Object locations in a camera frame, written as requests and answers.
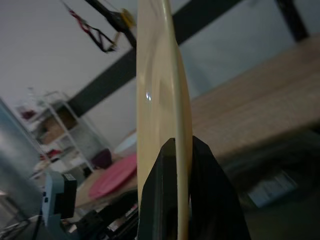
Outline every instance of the red circular object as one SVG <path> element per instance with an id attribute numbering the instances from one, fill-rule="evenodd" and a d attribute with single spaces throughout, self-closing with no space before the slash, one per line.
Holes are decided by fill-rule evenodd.
<path id="1" fill-rule="evenodd" d="M 117 161 L 107 168 L 102 176 L 94 182 L 90 188 L 89 197 L 97 199 L 113 192 L 128 180 L 136 170 L 136 154 L 132 154 L 120 161 Z"/>

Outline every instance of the metal shelving unit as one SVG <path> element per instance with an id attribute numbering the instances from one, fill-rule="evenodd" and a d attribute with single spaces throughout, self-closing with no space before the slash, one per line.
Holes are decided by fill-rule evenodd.
<path id="1" fill-rule="evenodd" d="M 85 152 L 85 149 L 79 146 L 79 143 L 73 136 L 73 133 L 77 131 L 79 132 L 85 130 L 88 132 L 92 132 L 92 129 L 87 124 L 85 124 L 83 120 L 79 119 L 76 116 L 74 111 L 68 105 L 66 96 L 64 96 L 62 93 L 58 91 L 50 92 L 40 97 L 40 100 L 43 102 L 44 108 L 37 112 L 30 119 L 22 121 L 29 135 L 33 139 L 33 142 L 36 142 L 36 144 L 38 144 L 40 148 L 43 148 L 42 145 L 49 146 L 51 144 L 56 144 L 60 147 L 61 145 L 64 145 L 62 144 L 62 142 L 70 143 L 68 152 L 64 152 L 65 149 L 62 146 L 62 153 L 60 156 L 58 156 L 59 160 L 52 162 L 47 167 L 52 168 L 53 170 L 59 171 L 61 173 L 70 171 L 78 167 L 83 168 L 85 166 L 87 166 L 91 171 L 93 171 L 94 168 L 91 163 L 92 154 L 88 157 Z M 70 114 L 72 121 L 75 122 L 75 125 L 73 125 L 72 127 L 66 126 L 64 119 L 62 119 L 61 115 L 59 114 L 59 111 L 61 111 L 62 109 Z M 44 143 L 39 140 L 39 136 L 37 134 L 39 134 L 39 128 L 41 128 L 44 122 L 48 119 L 54 120 L 57 124 L 56 127 L 59 127 L 59 130 L 61 131 L 62 129 L 63 131 L 61 131 L 61 133 L 55 136 L 54 139 L 52 139 L 51 141 Z M 101 143 L 100 139 L 97 136 L 94 137 L 97 138 L 98 142 L 100 143 L 99 145 L 102 149 L 104 144 Z"/>

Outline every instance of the wooden table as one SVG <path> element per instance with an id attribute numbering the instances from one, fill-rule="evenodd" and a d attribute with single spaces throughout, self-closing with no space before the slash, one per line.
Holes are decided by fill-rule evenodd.
<path id="1" fill-rule="evenodd" d="M 318 125 L 320 35 L 197 97 L 191 108 L 193 134 L 220 164 Z"/>
<path id="2" fill-rule="evenodd" d="M 81 209 L 97 209 L 100 206 L 106 206 L 122 194 L 137 189 L 137 175 L 131 177 L 120 188 L 111 194 L 93 199 L 89 197 L 91 186 L 105 172 L 104 169 L 95 170 L 78 188 L 75 198 L 75 207 Z"/>

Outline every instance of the cream plastic disc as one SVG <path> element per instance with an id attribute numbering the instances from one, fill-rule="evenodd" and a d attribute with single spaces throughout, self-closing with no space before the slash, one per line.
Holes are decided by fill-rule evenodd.
<path id="1" fill-rule="evenodd" d="M 137 19 L 138 200 L 161 147 L 175 138 L 178 239 L 188 239 L 188 173 L 192 119 L 188 86 L 167 0 L 138 0 Z"/>

